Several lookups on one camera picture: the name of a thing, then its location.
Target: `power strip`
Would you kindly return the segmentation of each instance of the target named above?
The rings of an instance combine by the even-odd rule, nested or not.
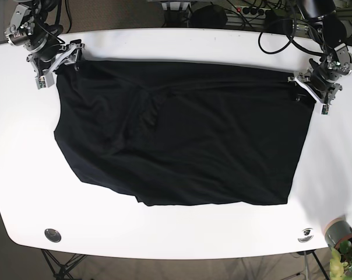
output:
[[[227,12],[227,25],[241,26],[245,23],[242,17],[236,13],[241,13],[253,27],[263,27],[265,17],[270,9],[265,8],[250,8],[248,6],[235,6],[231,8],[232,12]]]
[[[267,11],[270,11],[270,9],[266,8],[250,8],[247,6],[235,6],[235,10],[232,7],[231,10],[233,12],[240,12],[242,13],[245,18],[251,19],[251,18],[258,18],[258,19],[265,19]]]

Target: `potted plant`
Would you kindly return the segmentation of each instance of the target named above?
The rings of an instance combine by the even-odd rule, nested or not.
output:
[[[339,251],[332,248],[330,280],[352,280],[352,242],[340,243]]]
[[[324,235],[332,250],[330,280],[352,280],[352,227],[343,219],[335,219]]]

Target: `metal bracket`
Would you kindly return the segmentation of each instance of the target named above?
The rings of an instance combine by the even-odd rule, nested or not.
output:
[[[81,57],[81,51],[85,48],[84,44],[70,43],[66,46],[61,46],[61,50],[64,51],[48,69],[40,70],[32,54],[27,57],[27,60],[31,63],[37,76],[35,77],[36,85],[38,89],[48,88],[54,85],[53,72],[56,71],[62,64],[71,65],[77,63]]]
[[[22,23],[22,19],[27,16],[31,10],[26,5],[19,4],[15,8],[12,19],[10,20],[10,26],[6,29],[5,36],[9,37],[10,34],[14,34]]]
[[[305,89],[312,98],[316,101],[315,107],[320,111],[321,114],[327,115],[329,113],[329,108],[331,106],[331,101],[335,99],[335,95],[339,90],[343,90],[342,86],[338,83],[335,83],[325,94],[320,98],[313,88],[311,88],[307,83],[310,82],[309,77],[303,75],[302,73],[295,72],[294,77],[288,77],[288,82],[295,82],[303,89]]]

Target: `metal pot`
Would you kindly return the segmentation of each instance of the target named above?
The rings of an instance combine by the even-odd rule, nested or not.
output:
[[[352,227],[343,219],[331,221],[323,231],[325,241],[329,247],[339,249],[340,243],[349,240],[352,242]]]

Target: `black cloth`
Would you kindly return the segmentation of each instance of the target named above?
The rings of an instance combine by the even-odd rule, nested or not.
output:
[[[289,73],[181,62],[58,70],[55,139],[85,183],[146,205],[287,203],[314,104]]]

